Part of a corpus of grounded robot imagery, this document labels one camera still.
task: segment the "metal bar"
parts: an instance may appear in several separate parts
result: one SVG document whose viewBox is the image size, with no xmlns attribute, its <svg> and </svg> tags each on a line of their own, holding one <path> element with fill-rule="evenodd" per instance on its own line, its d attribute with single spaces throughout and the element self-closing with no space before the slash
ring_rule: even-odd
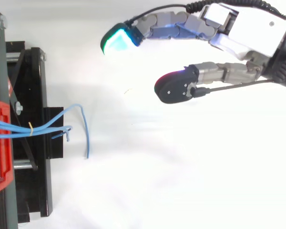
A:
<svg viewBox="0 0 286 229">
<path fill-rule="evenodd" d="M 47 91 L 44 61 L 41 60 L 43 51 L 40 48 L 31 48 L 32 79 L 35 82 L 33 90 L 34 105 L 37 108 L 36 125 L 44 125 L 44 108 L 47 107 Z M 36 139 L 36 154 L 38 161 L 37 176 L 39 179 L 40 213 L 41 217 L 49 216 L 53 211 L 51 165 L 46 159 L 47 138 L 45 135 L 34 137 Z"/>
<path fill-rule="evenodd" d="M 11 86 L 12 86 L 13 88 L 15 87 L 15 84 L 16 84 L 16 81 L 17 81 L 17 78 L 18 78 L 18 75 L 19 75 L 19 72 L 20 72 L 22 63 L 23 63 L 24 54 L 25 54 L 25 50 L 23 49 L 23 50 L 20 52 L 18 61 L 17 61 L 16 65 L 15 65 L 15 67 L 14 67 L 13 74 L 12 74 L 12 76 L 10 77 L 10 83 L 11 83 Z"/>
<path fill-rule="evenodd" d="M 4 30 L 0 29 L 0 101 L 8 104 L 9 100 L 5 33 Z M 0 212 L 0 219 L 2 219 L 1 214 L 5 216 L 5 223 L 4 225 L 0 224 L 0 228 L 17 229 L 18 219 L 15 180 L 1 193 L 3 193 L 3 196 L 0 197 L 0 209 L 4 211 L 4 213 Z"/>
<path fill-rule="evenodd" d="M 20 57 L 20 52 L 10 52 L 6 54 L 7 63 L 15 63 Z"/>
<path fill-rule="evenodd" d="M 14 169 L 30 169 L 33 168 L 30 160 L 14 160 Z"/>
</svg>

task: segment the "white table surface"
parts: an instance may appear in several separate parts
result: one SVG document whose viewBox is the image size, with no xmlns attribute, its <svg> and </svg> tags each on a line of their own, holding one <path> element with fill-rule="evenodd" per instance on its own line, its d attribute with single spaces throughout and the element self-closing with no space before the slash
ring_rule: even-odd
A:
<svg viewBox="0 0 286 229">
<path fill-rule="evenodd" d="M 269 2 L 286 14 L 286 1 Z M 6 40 L 47 53 L 48 105 L 81 103 L 92 145 L 87 160 L 81 113 L 66 114 L 74 129 L 51 161 L 54 211 L 20 228 L 286 229 L 286 88 L 166 105 L 153 92 L 163 74 L 236 59 L 200 41 L 102 54 L 114 24 L 170 3 L 187 2 L 0 0 Z"/>
</svg>

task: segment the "screw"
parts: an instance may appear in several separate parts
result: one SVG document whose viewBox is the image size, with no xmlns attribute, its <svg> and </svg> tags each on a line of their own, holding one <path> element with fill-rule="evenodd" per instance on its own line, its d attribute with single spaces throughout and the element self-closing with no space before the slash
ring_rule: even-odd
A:
<svg viewBox="0 0 286 229">
<path fill-rule="evenodd" d="M 47 57 L 47 54 L 45 52 L 41 52 L 40 53 L 40 60 L 41 61 L 47 61 L 48 57 Z"/>
<path fill-rule="evenodd" d="M 17 102 L 15 104 L 15 111 L 17 115 L 21 114 L 21 111 L 23 111 L 23 106 L 21 106 L 20 102 Z"/>
<path fill-rule="evenodd" d="M 4 15 L 0 15 L 0 30 L 4 30 L 8 27 L 8 21 Z"/>
</svg>

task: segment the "red plastic holder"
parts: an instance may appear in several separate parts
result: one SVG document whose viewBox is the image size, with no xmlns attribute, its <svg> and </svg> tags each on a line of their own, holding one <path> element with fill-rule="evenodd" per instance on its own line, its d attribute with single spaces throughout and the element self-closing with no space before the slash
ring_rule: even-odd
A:
<svg viewBox="0 0 286 229">
<path fill-rule="evenodd" d="M 0 102 L 0 121 L 10 123 L 10 106 Z M 0 135 L 10 134 L 10 131 L 0 130 Z M 6 188 L 14 179 L 11 139 L 0 139 L 0 191 Z"/>
</svg>

